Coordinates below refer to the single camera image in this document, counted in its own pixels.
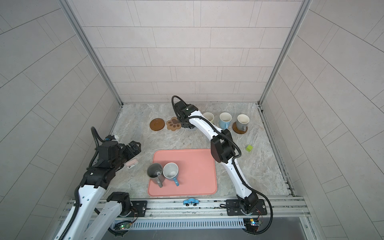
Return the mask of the white mug green handle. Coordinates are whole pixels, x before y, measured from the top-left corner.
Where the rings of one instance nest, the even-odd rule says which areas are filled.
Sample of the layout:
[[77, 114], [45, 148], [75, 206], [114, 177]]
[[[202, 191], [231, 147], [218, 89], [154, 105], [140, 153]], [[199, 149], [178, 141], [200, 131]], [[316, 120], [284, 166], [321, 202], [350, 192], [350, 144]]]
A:
[[210, 113], [210, 112], [205, 112], [203, 113], [203, 116], [210, 122], [210, 123], [214, 123], [214, 119], [215, 119], [215, 116], [214, 114]]

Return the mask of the brown wooden round coaster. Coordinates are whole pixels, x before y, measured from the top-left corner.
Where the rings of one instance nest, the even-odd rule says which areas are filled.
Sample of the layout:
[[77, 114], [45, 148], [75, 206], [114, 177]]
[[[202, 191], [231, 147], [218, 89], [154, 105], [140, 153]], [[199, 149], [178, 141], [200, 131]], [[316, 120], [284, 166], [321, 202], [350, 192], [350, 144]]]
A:
[[156, 118], [150, 122], [150, 129], [152, 131], [160, 131], [165, 127], [165, 125], [166, 124], [165, 124], [165, 121], [163, 119]]
[[248, 131], [248, 126], [246, 126], [245, 130], [239, 130], [237, 128], [237, 122], [234, 122], [233, 125], [232, 125], [232, 128], [233, 128], [233, 131], [239, 135], [243, 135], [245, 134], [247, 131]]

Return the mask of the white mug blue handle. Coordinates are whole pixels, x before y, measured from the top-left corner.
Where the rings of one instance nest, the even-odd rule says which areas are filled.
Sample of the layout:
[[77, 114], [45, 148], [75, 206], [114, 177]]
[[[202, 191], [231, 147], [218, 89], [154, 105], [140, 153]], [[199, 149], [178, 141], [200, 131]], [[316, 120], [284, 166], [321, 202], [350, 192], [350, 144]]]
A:
[[232, 121], [232, 115], [227, 112], [224, 112], [220, 114], [219, 118], [220, 118], [219, 120], [220, 128], [223, 130], [228, 129]]

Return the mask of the grey mug blue handle front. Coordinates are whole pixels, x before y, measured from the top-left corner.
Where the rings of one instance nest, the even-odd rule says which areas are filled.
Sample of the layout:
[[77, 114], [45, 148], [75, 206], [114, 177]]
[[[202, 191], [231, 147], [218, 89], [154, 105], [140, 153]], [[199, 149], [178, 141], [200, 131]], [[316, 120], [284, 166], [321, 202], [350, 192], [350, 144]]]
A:
[[180, 184], [178, 182], [179, 167], [176, 163], [168, 163], [163, 168], [163, 175], [166, 179], [173, 181], [178, 187]]

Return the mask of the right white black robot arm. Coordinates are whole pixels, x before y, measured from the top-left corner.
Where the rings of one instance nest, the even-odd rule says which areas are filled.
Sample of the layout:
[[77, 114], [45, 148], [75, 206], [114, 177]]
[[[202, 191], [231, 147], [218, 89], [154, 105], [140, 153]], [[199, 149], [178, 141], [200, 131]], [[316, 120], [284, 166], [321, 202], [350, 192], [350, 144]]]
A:
[[260, 235], [266, 232], [273, 222], [274, 214], [272, 204], [266, 195], [253, 189], [246, 181], [237, 162], [237, 158], [242, 156], [242, 152], [236, 143], [234, 143], [231, 132], [213, 125], [203, 116], [196, 106], [187, 104], [179, 96], [172, 96], [171, 103], [175, 115], [183, 128], [197, 128], [210, 140], [211, 155], [216, 162], [225, 167], [230, 176], [236, 189], [240, 210], [246, 215], [257, 213], [258, 216], [261, 216], [263, 214], [263, 206], [259, 196], [262, 196], [267, 201], [270, 208], [270, 218], [266, 227], [259, 230], [259, 228], [255, 226], [256, 222], [250, 220], [250, 223], [244, 229], [246, 233], [252, 235]]

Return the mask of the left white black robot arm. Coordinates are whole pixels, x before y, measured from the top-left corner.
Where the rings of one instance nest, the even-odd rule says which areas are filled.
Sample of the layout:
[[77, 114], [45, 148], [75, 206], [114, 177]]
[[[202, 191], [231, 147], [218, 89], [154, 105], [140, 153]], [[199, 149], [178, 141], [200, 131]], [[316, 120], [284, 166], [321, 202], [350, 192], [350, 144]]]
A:
[[99, 240], [118, 216], [138, 216], [129, 193], [113, 192], [97, 218], [89, 222], [117, 171], [140, 152], [141, 143], [135, 141], [124, 145], [110, 140], [98, 146], [98, 160], [76, 187], [75, 203], [55, 237], [57, 240]]

